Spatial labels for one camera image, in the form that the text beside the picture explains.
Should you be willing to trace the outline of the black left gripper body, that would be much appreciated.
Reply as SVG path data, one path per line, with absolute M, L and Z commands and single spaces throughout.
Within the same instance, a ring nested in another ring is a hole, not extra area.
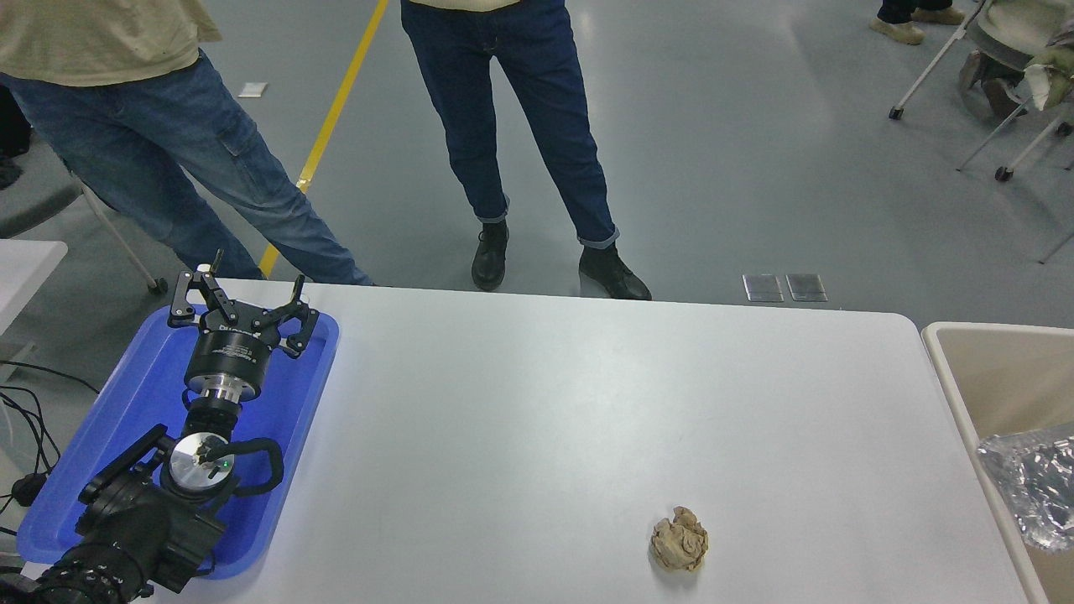
M 277 326 L 262 326 L 257 331 L 242 331 L 227 325 L 217 329 L 200 328 L 195 348 L 184 382 L 200 389 L 212 375 L 229 375 L 245 383 L 246 391 L 260 391 L 268 371 L 272 351 L 281 336 Z

